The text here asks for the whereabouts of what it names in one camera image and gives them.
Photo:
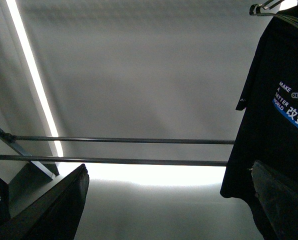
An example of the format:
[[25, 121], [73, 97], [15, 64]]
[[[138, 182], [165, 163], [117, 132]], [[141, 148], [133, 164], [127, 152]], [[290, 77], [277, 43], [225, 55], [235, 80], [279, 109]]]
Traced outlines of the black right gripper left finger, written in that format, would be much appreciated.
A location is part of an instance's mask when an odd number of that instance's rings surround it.
[[81, 164], [0, 226], [0, 240], [73, 240], [85, 207], [89, 183], [88, 170]]

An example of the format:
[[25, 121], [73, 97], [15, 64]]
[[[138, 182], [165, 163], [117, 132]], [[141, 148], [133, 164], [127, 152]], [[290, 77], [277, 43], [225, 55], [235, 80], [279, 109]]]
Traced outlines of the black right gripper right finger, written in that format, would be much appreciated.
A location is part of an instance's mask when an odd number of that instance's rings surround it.
[[298, 182], [256, 160], [251, 167], [260, 216], [256, 223], [265, 240], [298, 240]]

